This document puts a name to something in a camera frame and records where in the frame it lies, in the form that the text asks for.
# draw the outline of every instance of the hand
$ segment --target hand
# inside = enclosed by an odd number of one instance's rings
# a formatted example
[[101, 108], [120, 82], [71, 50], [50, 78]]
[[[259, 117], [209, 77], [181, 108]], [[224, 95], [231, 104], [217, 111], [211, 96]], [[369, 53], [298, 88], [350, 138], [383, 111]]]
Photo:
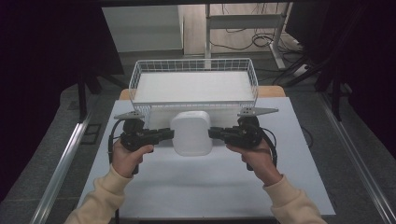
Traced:
[[242, 161], [247, 162], [254, 171], [254, 174], [264, 183], [271, 186], [282, 179], [282, 175], [276, 169], [271, 158], [271, 149], [264, 139], [260, 144], [251, 149], [241, 147], [226, 146], [231, 151], [242, 155]]
[[153, 149], [153, 145], [148, 145], [131, 152], [122, 146], [120, 139], [117, 140], [113, 145], [114, 170], [123, 177], [131, 178], [136, 165], [143, 162], [143, 155], [152, 152]]

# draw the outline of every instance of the white wire basket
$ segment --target white wire basket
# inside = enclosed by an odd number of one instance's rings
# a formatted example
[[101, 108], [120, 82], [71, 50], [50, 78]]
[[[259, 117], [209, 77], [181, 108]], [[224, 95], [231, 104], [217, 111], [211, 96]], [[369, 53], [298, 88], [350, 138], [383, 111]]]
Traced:
[[[228, 111], [236, 116], [242, 107], [254, 107], [257, 86], [250, 59], [150, 60], [136, 62], [129, 93], [147, 127], [163, 128], [181, 111], [204, 110], [222, 118]], [[154, 117], [161, 120], [149, 125]]]

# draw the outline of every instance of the wall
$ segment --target wall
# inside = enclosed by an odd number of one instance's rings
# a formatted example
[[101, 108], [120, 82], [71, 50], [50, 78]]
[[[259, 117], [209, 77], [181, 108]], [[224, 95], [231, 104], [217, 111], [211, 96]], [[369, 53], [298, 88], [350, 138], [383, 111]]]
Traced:
[[102, 10], [118, 52], [182, 49], [177, 6]]

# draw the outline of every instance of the white tabletop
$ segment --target white tabletop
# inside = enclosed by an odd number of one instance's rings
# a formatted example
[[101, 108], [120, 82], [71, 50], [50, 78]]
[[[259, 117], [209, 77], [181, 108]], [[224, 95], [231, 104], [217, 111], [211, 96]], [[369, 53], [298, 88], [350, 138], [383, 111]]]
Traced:
[[[297, 188], [304, 189], [322, 215], [334, 215], [318, 169], [304, 140], [290, 99], [258, 99], [257, 107], [279, 112], [259, 116], [263, 128], [276, 135], [278, 169]], [[92, 181], [108, 172], [107, 137], [115, 115], [133, 109], [130, 101], [116, 101], [104, 138], [79, 204], [93, 190]], [[116, 131], [120, 134], [122, 123]], [[171, 141], [161, 142], [145, 155], [139, 174], [127, 186], [120, 216], [136, 219], [203, 219], [271, 217], [271, 201], [262, 182], [247, 170], [240, 155], [221, 141], [203, 157], [181, 157]]]

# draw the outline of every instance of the beige sleeve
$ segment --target beige sleeve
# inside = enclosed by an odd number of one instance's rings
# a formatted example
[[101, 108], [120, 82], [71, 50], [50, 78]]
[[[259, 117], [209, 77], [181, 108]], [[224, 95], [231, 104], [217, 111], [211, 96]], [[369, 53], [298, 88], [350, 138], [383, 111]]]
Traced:
[[285, 176], [278, 183], [263, 189], [270, 196], [273, 202], [271, 210], [280, 223], [326, 223], [305, 192], [292, 186]]
[[123, 190], [131, 180], [117, 174], [110, 165], [107, 175], [93, 181], [94, 191], [85, 196], [81, 207], [75, 209], [65, 223], [107, 224], [122, 205], [125, 198]]

